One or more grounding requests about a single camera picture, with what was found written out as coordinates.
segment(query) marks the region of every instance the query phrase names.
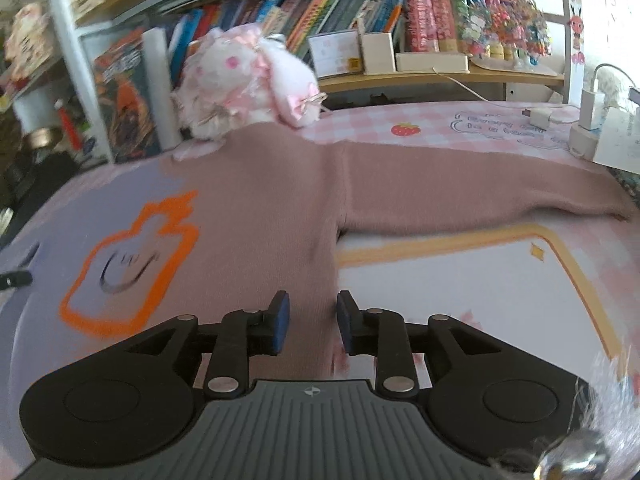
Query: pink bow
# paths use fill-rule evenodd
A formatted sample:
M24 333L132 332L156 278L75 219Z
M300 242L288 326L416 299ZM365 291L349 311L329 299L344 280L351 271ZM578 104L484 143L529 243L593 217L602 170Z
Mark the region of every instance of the pink bow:
M322 101L326 99L326 94L318 90L318 86L309 83L308 93L305 96L288 95L287 103L291 111L291 115L299 121L306 113L308 105L320 106Z

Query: white cable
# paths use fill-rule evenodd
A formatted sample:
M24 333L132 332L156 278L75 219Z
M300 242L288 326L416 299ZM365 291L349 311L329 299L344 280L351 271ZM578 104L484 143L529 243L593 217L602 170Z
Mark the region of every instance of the white cable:
M475 95L477 98L482 99L482 101L492 104L494 106L500 107L500 108L510 108L511 110L513 110L514 108L517 110L522 110L522 106L508 106L508 105L501 105L496 103L495 101L489 101L489 99L485 99L484 97L482 97L480 94L474 92L471 88L469 88L468 86L466 86L465 84L462 84L460 81L458 81L457 79L453 79L452 77L449 77L448 75L444 75L441 74L440 72L438 72L435 67L431 67L431 69L438 74L440 77L445 77L446 79L449 79L451 81L453 81L455 84L462 86L462 88L464 88L465 90L471 92L473 95ZM551 104L548 103L540 103L542 105L546 105L545 108L566 108L567 106L571 106L573 108L576 108L577 110L580 109L580 107L576 106L576 105L559 105L559 106L553 106Z
M631 84L633 86L636 86L636 83L634 83L634 80L631 79L631 76L626 73L624 70L622 70L619 66L615 66L612 65L611 63L600 63L595 70L593 71L593 76L591 77L591 86L590 89L592 92L595 92L595 88L596 88L596 76L598 75L598 70L600 70L602 67L604 66L608 66L610 68L615 68L616 70L618 70L619 72L623 73L627 79L629 79L629 81L631 81Z

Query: white box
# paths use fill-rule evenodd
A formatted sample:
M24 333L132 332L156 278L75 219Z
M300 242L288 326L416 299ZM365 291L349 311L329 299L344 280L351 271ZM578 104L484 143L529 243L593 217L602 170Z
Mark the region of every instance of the white box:
M401 52L396 54L398 72L468 74L469 62L459 52Z
M363 34L362 59L365 75L393 74L396 71L396 61L391 33Z

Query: pen holder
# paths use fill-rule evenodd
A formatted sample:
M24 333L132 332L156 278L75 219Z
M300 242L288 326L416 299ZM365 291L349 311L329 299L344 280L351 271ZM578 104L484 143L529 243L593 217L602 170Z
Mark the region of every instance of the pen holder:
M365 75L393 74L396 59L390 32L369 32L361 36Z

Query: paper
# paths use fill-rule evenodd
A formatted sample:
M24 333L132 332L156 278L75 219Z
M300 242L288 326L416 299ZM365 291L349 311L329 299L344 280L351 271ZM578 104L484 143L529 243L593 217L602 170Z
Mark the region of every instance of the paper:
M593 161L610 168L640 173L640 119L611 108L602 125Z
M318 34L308 38L308 42L317 77L362 70L357 30Z

